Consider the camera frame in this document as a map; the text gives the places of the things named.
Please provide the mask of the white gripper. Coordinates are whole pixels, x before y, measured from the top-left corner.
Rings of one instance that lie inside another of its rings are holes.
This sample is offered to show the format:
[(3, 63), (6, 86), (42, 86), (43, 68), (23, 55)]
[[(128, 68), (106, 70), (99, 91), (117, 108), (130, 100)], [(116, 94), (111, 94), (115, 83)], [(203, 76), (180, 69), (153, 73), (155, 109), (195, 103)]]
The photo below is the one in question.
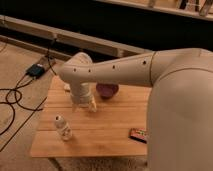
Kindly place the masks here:
[(72, 100), (72, 112), (78, 107), (89, 107), (90, 112), (97, 112), (96, 102), (93, 102), (94, 96), (89, 83), (71, 84), (70, 96)]

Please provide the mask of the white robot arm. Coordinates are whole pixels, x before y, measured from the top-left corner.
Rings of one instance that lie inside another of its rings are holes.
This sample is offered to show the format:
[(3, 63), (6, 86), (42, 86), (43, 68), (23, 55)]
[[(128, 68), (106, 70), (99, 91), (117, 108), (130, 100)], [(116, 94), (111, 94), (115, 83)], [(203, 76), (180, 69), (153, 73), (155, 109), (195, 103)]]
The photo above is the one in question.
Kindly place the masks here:
[(213, 52), (174, 49), (99, 63), (80, 52), (59, 76), (76, 104), (89, 102), (92, 82), (149, 87), (149, 171), (213, 171)]

